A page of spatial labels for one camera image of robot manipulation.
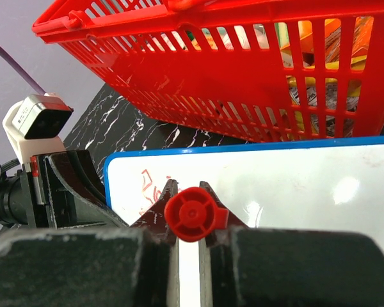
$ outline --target red cap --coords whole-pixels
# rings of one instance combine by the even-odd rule
[[[194,242],[208,236],[214,229],[225,229],[229,211],[218,208],[206,190],[190,187],[168,201],[164,216],[178,238]]]

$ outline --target white board surface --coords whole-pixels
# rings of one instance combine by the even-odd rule
[[[225,149],[232,152],[116,153],[104,170],[109,204],[132,224],[157,200],[168,178],[180,189],[206,181],[251,227],[358,232],[384,252],[384,137]],[[197,265],[197,246],[184,244],[180,257],[180,266]],[[182,299],[182,285],[196,283],[196,270],[185,270],[180,267],[181,306],[199,306]],[[186,274],[191,274],[188,284]]]

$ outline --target purple cable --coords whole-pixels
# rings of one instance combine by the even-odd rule
[[[30,75],[2,48],[0,47],[0,56],[10,64],[11,67],[40,95],[46,92]]]

